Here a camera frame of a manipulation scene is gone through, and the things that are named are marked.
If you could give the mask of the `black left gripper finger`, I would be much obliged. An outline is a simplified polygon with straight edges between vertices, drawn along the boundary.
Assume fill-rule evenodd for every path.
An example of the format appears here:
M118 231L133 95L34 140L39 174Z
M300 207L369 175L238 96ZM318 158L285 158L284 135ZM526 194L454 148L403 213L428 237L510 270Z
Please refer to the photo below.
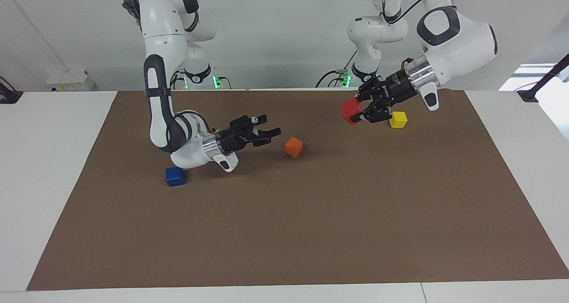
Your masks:
M393 117L391 108L368 108L362 113L362 116L372 124L390 120Z
M364 82L358 87L357 100L373 100L373 96L378 92L378 82Z

